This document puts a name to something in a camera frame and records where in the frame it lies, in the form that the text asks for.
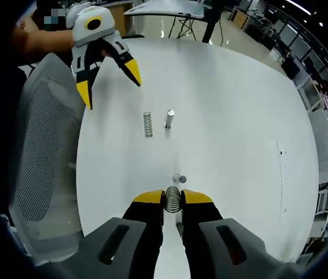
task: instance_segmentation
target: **white round table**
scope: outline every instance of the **white round table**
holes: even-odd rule
[[[128,45],[142,86],[105,59],[93,110],[82,120],[77,199],[84,234],[181,173],[183,188],[212,197],[223,218],[263,239],[272,256],[298,258],[312,227],[319,175],[312,127],[294,84],[209,44],[140,38]],[[169,109],[175,116],[168,131]],[[151,138],[145,112],[152,114]],[[165,213],[155,278],[189,276],[173,216]]]

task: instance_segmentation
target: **coiled spring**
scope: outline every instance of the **coiled spring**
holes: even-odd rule
[[[176,186],[170,186],[165,192],[165,210],[176,213],[181,210],[181,195]]]
[[[151,113],[150,112],[145,112],[143,114],[143,123],[145,125],[146,138],[152,137],[153,131],[152,131],[152,121],[151,121]]]

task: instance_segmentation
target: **chair backrest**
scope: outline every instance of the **chair backrest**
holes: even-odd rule
[[[84,109],[70,68],[47,55],[23,87],[9,173],[10,216],[35,263],[72,255],[82,238],[73,166]]]

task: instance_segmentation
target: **metal peg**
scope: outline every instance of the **metal peg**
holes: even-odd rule
[[[185,183],[187,181],[187,178],[185,176],[180,175],[179,173],[175,173],[173,175],[173,181],[179,183]]]
[[[171,123],[173,122],[173,118],[174,118],[174,111],[168,110],[168,113],[166,115],[166,122],[164,124],[165,129],[170,129],[171,128]]]

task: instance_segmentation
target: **office floor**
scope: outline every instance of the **office floor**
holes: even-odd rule
[[[285,75],[281,68],[280,62],[277,60],[277,54],[274,53],[274,51],[269,51],[263,45],[254,41],[245,32],[236,28],[232,22],[226,19],[227,17],[228,15],[226,13],[224,13],[221,17],[221,25],[224,37],[222,47],[254,58]],[[141,34],[147,38],[168,38],[173,20],[174,17],[171,16],[145,16],[145,24]],[[197,20],[193,22],[192,29],[197,41],[202,40],[206,25],[207,24],[205,22],[200,22]],[[171,33],[171,38],[177,37],[181,30],[181,26],[182,24],[179,22],[179,19],[176,19],[176,23]],[[193,41],[194,38],[192,34],[189,34],[188,36],[182,37],[181,40]],[[221,41],[221,29],[218,23],[214,28],[210,43],[220,46]]]

